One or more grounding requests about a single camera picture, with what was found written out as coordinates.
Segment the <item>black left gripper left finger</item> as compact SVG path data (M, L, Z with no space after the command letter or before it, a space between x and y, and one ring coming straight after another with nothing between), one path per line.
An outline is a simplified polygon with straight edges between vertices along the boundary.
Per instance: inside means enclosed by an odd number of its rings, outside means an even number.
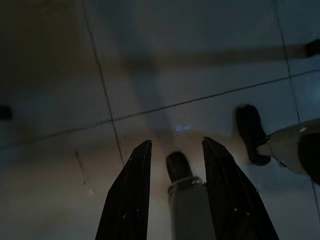
M133 149L107 193L97 240L147 239L151 159L151 140Z

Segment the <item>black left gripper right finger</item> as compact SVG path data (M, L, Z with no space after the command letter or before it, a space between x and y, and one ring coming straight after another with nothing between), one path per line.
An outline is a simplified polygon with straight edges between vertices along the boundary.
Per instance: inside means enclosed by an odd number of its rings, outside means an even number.
M218 240L277 240L255 186L225 146L202 141L209 206Z

